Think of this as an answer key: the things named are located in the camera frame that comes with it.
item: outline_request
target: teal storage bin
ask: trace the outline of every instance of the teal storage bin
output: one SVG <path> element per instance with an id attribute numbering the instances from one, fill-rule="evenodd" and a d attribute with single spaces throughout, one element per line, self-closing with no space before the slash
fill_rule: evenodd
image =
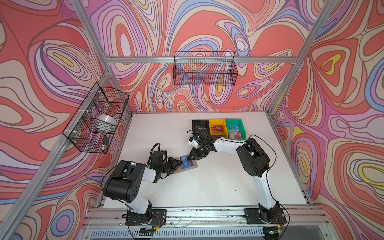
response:
<path id="1" fill-rule="evenodd" d="M 246 140 L 247 139 L 247 133 L 245 132 L 243 122 L 240 118 L 237 119 L 226 119 L 225 124 L 227 126 L 228 133 L 230 135 L 231 132 L 240 132 L 241 139 L 235 139 L 235 140 Z"/>

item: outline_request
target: white table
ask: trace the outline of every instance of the white table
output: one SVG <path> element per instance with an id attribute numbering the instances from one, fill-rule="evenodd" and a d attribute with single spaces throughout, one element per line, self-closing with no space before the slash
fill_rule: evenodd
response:
<path id="1" fill-rule="evenodd" d="M 249 137 L 264 139 L 277 153 L 277 162 L 270 171 L 270 186 L 281 204 L 306 204 L 283 150 L 264 112 L 238 113 L 140 113 L 133 114 L 119 160 L 147 163 L 152 146 L 160 142 L 161 150 L 178 157 L 187 155 L 192 120 L 241 118 Z M 273 151 L 255 138 L 270 157 Z M 203 207 L 257 205 L 258 194 L 252 177 L 243 169 L 237 155 L 210 152 L 197 161 L 198 167 L 172 174 L 157 183 L 142 182 L 140 193 L 153 207 Z M 106 198 L 104 208 L 125 207 L 119 201 Z"/>

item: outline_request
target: wire basket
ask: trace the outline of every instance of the wire basket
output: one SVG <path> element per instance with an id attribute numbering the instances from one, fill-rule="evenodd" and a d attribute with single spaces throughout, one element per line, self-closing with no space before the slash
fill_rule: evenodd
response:
<path id="1" fill-rule="evenodd" d="M 81 152 L 107 153 L 128 100 L 129 95 L 118 89 L 99 86 L 75 127 L 63 134 Z M 109 122 L 99 118 L 103 115 Z"/>
<path id="2" fill-rule="evenodd" d="M 238 76 L 233 51 L 175 51 L 175 85 L 234 86 Z"/>

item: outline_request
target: yellow bin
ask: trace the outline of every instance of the yellow bin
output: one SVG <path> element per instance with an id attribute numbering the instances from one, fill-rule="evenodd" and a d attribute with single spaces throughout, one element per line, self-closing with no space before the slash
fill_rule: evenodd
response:
<path id="1" fill-rule="evenodd" d="M 229 138 L 229 133 L 228 133 L 227 125 L 225 123 L 225 119 L 209 119 L 208 121 L 209 121 L 209 130 L 211 132 L 212 137 L 216 135 L 224 135 L 226 139 Z M 220 132 L 212 132 L 212 126 L 217 126 L 217 125 L 223 126 L 223 134 L 221 134 Z"/>

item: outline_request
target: psychedelic wallpaper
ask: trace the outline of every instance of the psychedelic wallpaper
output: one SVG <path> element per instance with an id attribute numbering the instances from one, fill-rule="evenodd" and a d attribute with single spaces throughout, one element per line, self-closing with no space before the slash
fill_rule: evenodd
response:
<path id="1" fill-rule="evenodd" d="M 68 0 L 0 1 L 0 220 L 103 73 Z M 108 154 L 67 149 L 14 240 L 74 238 L 123 129 Z"/>
<path id="2" fill-rule="evenodd" d="M 109 56 L 173 56 L 233 50 L 296 56 L 322 0 L 84 1 Z M 133 111 L 264 111 L 290 64 L 238 64 L 233 86 L 175 86 L 173 64 L 114 64 Z"/>
<path id="3" fill-rule="evenodd" d="M 383 39 L 383 1 L 339 1 L 273 114 L 341 239 L 384 239 Z"/>

